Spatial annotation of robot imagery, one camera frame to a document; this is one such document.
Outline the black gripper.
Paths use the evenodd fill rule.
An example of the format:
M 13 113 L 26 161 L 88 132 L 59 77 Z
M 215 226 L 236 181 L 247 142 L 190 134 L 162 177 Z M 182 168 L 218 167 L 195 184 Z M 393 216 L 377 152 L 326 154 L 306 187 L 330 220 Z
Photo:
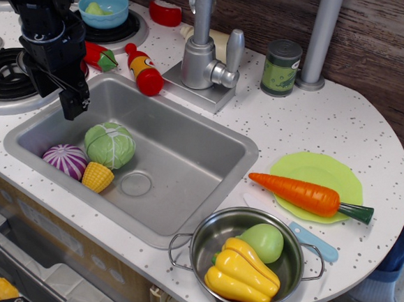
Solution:
M 20 43 L 27 55 L 24 63 L 35 89 L 46 97 L 58 88 L 66 120 L 73 121 L 88 110 L 89 89 L 81 63 L 86 54 L 86 27 L 73 12 L 59 17 L 50 9 L 22 8 Z

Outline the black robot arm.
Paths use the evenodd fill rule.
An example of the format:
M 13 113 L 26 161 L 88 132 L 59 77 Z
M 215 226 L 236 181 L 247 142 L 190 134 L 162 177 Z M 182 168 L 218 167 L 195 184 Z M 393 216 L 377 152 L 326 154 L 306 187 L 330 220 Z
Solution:
M 21 19 L 22 60 L 42 97 L 61 89 L 60 103 L 72 121 L 87 111 L 90 97 L 81 69 L 86 28 L 70 9 L 73 0 L 9 0 Z

